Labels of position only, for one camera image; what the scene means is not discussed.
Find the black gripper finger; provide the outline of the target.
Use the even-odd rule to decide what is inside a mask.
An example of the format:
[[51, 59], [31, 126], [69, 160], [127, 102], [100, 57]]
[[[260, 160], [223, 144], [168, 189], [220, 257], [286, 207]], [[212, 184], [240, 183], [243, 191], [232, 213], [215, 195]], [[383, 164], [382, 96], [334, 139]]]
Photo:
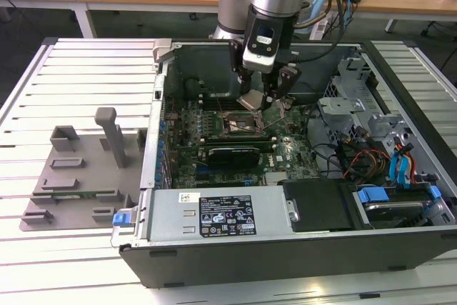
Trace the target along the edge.
[[263, 75], [263, 105], [270, 106], [287, 95], [300, 77], [295, 64], [274, 64], [272, 72]]
[[235, 38], [230, 40], [230, 63], [231, 70], [238, 74], [240, 84], [240, 95], [244, 95], [251, 89], [251, 77], [253, 71], [243, 66], [243, 39]]

